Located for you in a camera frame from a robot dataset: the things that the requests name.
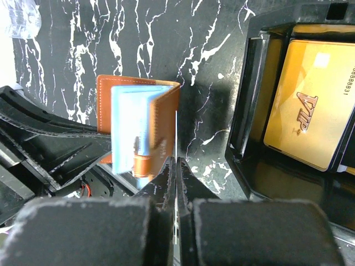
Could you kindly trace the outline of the brown leather card holder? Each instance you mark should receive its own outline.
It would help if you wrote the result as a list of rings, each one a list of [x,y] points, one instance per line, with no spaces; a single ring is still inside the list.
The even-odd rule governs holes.
[[[97,129],[111,137],[101,162],[114,174],[152,180],[172,156],[181,85],[117,75],[97,77]]]

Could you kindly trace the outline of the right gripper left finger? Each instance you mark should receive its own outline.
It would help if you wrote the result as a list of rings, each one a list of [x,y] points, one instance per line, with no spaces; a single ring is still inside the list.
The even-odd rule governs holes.
[[[158,175],[133,197],[150,198],[162,211],[174,211],[175,204],[175,158],[167,157]]]

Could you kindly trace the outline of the black card box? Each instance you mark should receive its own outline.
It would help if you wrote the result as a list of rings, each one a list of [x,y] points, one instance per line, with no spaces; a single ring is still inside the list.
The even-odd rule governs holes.
[[[246,196],[314,201],[354,230],[354,109],[324,172],[263,143],[294,39],[354,44],[354,2],[297,2],[250,19],[225,157]]]

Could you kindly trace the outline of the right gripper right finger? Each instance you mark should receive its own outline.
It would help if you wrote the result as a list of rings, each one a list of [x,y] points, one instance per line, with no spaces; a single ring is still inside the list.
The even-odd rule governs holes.
[[[220,199],[208,189],[192,172],[186,160],[177,158],[176,164],[177,207],[179,215],[187,215],[192,210],[194,199]]]

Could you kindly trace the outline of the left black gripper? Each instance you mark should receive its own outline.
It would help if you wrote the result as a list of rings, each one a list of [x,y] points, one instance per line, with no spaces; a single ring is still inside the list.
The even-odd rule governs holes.
[[[107,134],[50,114],[1,87],[1,221],[35,197],[64,196],[111,152]]]

